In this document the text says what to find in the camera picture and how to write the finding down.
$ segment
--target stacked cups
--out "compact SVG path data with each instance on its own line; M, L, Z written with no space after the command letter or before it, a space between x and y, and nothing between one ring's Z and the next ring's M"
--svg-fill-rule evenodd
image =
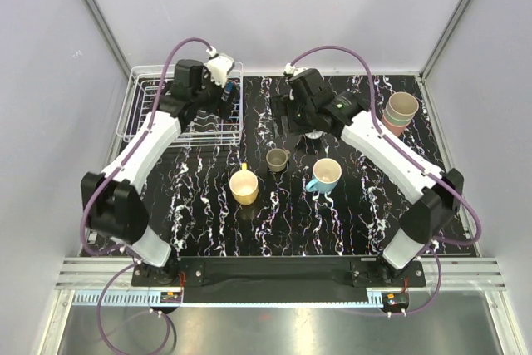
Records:
M399 136L419 110L417 99L405 91L394 93L382 113L382 123L395 136Z

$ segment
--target metal floor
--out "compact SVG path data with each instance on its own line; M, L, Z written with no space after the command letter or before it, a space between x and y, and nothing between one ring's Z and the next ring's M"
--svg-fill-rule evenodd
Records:
M411 294L411 309L428 299ZM124 321L143 308L103 308L104 329L131 354L156 349L165 323L151 315ZM352 314L377 310L281 308L182 308L171 314L175 335L162 354L305 354L353 353L491 355L501 354L482 293L440 293L423 313L388 319ZM100 340L96 307L72 307L61 349L63 355L112 354Z

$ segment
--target beige cup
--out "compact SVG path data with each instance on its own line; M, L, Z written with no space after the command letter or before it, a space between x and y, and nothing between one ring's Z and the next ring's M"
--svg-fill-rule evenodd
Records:
M272 149L266 155L266 162L268 163L268 168L270 170L273 172L281 172L286 168L288 158L290 158L290 151L284 149Z
M417 99L410 93L399 91L390 97L382 113L381 121L391 133L400 136L410 125L417 110L419 110Z
M242 205L250 205L257 199L259 180L248 170L248 164L242 164L242 170L235 172L229 179L229 188L233 197Z

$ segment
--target black base bracket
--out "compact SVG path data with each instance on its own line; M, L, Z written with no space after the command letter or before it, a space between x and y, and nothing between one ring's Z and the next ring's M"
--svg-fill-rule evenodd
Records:
M406 277L409 287L425 286L420 262L386 284L376 275L377 259L367 256L181 257L175 262L167 271L138 265L131 285L179 286L177 275L184 273L185 303L352 303L368 301L367 288L399 291Z
M178 268L172 273L148 264L136 265L131 285L135 287L172 287L180 284L186 287L200 287L205 276L205 262L199 259L178 259Z
M352 284L360 288L393 287L404 288L406 278L408 287L425 287L425 274L420 261L412 261L400 274L386 283L378 270L379 263L375 259L357 259L351 261Z

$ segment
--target white connector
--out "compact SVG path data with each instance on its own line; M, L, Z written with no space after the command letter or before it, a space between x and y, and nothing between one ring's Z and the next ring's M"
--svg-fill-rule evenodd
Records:
M216 57L216 55L218 54L218 51L216 50L216 47L214 46L212 46L210 49L207 49L206 52L209 55L209 57Z
M227 54L218 53L215 58L211 58L205 63L210 72L210 80L216 85L225 87L227 76L233 69L234 60Z
M284 75L293 75L296 72L296 67L291 65L289 62L284 66Z

